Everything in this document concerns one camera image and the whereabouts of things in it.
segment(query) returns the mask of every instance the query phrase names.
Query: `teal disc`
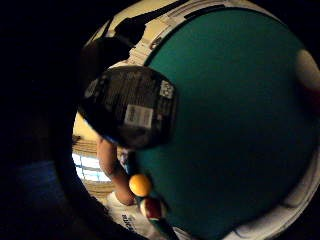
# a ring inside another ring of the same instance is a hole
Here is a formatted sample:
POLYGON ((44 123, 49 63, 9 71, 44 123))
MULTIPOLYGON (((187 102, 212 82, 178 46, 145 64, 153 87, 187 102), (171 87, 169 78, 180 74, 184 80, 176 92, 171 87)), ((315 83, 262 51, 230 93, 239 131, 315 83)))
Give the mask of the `teal disc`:
POLYGON ((182 24, 149 56, 179 103, 171 142, 140 152, 138 167, 172 226, 221 239, 298 182, 317 144, 295 78, 302 49, 277 20, 226 9, 182 24))

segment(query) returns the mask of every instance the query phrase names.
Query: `red ball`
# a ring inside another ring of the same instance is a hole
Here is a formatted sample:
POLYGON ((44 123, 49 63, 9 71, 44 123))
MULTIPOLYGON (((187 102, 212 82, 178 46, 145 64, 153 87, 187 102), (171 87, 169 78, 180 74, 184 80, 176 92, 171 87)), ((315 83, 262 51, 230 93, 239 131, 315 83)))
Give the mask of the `red ball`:
POLYGON ((140 211, 143 216, 150 220, 165 218, 167 209, 165 205, 156 198, 147 197, 140 203, 140 211))

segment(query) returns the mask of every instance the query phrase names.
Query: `barcode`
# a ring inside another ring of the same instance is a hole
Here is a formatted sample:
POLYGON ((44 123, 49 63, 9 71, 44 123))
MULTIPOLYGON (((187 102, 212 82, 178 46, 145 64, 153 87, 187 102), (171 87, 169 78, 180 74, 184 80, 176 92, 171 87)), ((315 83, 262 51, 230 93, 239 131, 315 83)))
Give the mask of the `barcode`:
POLYGON ((153 109, 129 104, 124 123, 136 127, 151 128, 153 109))

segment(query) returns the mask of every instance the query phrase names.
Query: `orange ball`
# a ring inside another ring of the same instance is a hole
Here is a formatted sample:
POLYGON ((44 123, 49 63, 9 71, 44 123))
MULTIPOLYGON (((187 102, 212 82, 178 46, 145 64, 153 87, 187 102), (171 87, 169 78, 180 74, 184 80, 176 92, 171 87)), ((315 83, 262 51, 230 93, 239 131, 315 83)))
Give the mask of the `orange ball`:
POLYGON ((149 178, 144 174, 135 174, 129 180, 130 190, 139 197, 149 195, 152 189, 149 178))

